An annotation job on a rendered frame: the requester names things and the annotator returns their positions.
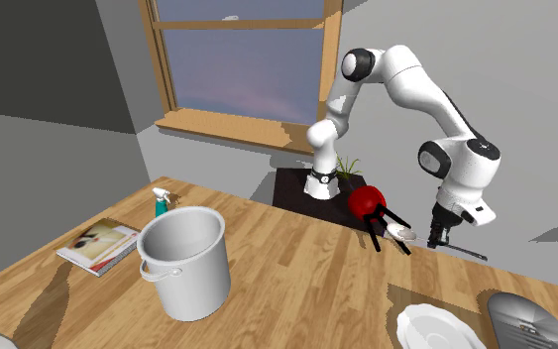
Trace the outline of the red ball on black legs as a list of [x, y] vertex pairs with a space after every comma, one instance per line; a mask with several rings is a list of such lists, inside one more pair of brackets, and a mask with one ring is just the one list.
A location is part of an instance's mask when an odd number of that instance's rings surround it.
[[387, 208], [385, 197], [372, 185], [361, 186], [353, 190], [348, 198], [348, 208], [356, 218], [365, 223], [374, 248], [378, 253], [381, 251], [381, 246], [373, 227], [373, 221], [378, 221], [383, 227], [381, 237], [384, 237], [385, 232], [388, 230], [389, 224], [386, 221], [386, 217], [389, 217], [400, 226], [407, 229], [411, 228], [407, 222]]

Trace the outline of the teal spray bottle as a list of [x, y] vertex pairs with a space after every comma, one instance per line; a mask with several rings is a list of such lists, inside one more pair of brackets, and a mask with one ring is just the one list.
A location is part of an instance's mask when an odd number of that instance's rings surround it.
[[155, 213], [159, 217], [162, 214], [168, 212], [168, 206], [170, 205], [170, 192], [164, 188], [154, 187], [153, 195], [155, 196]]

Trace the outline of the wooden framed window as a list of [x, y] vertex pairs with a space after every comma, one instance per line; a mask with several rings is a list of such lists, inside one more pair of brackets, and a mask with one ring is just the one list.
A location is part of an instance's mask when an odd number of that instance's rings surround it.
[[309, 155], [344, 0], [137, 0], [161, 129]]

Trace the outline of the white plate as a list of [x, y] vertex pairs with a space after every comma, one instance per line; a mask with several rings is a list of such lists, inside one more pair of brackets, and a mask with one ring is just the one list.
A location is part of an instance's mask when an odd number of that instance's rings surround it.
[[429, 303], [408, 305], [396, 326], [402, 349], [487, 349], [468, 324]]

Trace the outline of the dark robot stand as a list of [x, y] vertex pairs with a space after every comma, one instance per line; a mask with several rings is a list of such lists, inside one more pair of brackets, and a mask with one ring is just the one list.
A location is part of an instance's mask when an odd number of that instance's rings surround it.
[[[352, 191], [347, 191], [339, 184], [338, 176], [339, 193], [324, 200], [304, 192], [310, 173], [310, 169], [278, 169], [273, 206], [366, 232], [365, 223], [356, 218], [348, 208], [348, 198]], [[355, 189], [367, 185], [358, 174], [352, 177], [352, 184]]]

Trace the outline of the green potted plant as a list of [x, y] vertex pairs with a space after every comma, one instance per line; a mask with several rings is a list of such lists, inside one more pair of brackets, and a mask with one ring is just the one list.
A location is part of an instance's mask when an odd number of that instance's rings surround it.
[[339, 178], [339, 184], [342, 185], [347, 191], [353, 191], [355, 187], [352, 184], [352, 177], [361, 173], [360, 170], [354, 169], [354, 166], [359, 161], [359, 159], [350, 161], [349, 157], [342, 158], [337, 155], [336, 161], [337, 165], [335, 170]]

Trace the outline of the spiral-bound book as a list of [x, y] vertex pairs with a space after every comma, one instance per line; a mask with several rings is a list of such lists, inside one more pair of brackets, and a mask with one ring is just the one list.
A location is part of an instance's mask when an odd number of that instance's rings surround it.
[[56, 254], [101, 277], [137, 248], [140, 232], [111, 218], [102, 218], [56, 248]]

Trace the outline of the large white pot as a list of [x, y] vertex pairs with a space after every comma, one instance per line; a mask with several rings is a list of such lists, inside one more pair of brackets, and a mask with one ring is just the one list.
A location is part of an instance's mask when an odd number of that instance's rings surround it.
[[231, 278], [222, 215], [205, 206], [164, 213], [141, 232], [140, 274], [155, 285], [166, 314], [178, 321], [203, 319], [227, 299]]

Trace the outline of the grey rounded appliance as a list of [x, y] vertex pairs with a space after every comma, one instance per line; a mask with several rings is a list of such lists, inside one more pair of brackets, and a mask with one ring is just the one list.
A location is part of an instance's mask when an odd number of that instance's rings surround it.
[[487, 307], [500, 349], [558, 349], [558, 319], [541, 305], [497, 292]]

